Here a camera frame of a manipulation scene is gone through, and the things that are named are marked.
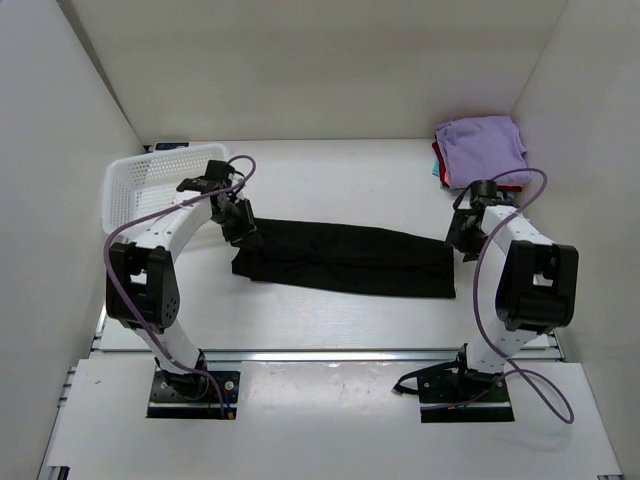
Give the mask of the black t shirt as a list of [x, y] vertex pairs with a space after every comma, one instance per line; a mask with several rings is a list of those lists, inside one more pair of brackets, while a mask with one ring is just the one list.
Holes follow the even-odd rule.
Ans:
[[241, 249], [232, 273], [340, 293], [454, 299], [454, 254], [441, 240], [356, 225], [256, 220], [264, 246]]

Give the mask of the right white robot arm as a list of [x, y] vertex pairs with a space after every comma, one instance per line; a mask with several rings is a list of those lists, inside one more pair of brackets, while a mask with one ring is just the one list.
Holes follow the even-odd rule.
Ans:
[[471, 183], [469, 206], [454, 201], [446, 243], [477, 267], [490, 246], [505, 255], [495, 294], [495, 317], [477, 325], [480, 337], [461, 348], [461, 367], [448, 376], [449, 391], [471, 400], [496, 378], [525, 344], [568, 326], [574, 316], [579, 253], [540, 233], [492, 180]]

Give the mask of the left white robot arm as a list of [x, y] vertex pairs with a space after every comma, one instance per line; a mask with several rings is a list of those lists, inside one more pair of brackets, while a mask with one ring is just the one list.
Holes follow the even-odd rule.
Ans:
[[176, 187], [169, 206], [116, 228], [104, 246], [107, 314], [147, 343], [158, 367], [174, 375], [174, 385], [188, 398], [206, 392], [209, 373], [204, 354], [178, 321], [175, 262], [210, 222], [235, 248], [263, 247], [251, 202], [243, 194], [256, 168], [249, 155], [211, 160], [204, 175]]

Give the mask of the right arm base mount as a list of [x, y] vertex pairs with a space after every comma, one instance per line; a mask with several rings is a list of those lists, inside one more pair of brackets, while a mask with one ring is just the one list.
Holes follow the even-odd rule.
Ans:
[[416, 396], [423, 424], [510, 423], [515, 415], [500, 373], [479, 373], [460, 351], [454, 360], [401, 376], [397, 395]]

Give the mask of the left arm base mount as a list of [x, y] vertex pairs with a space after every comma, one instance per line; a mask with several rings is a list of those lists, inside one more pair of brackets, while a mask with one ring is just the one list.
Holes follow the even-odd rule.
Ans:
[[208, 377], [155, 369], [146, 417], [151, 419], [235, 420], [241, 386], [240, 370], [208, 367], [220, 392]]

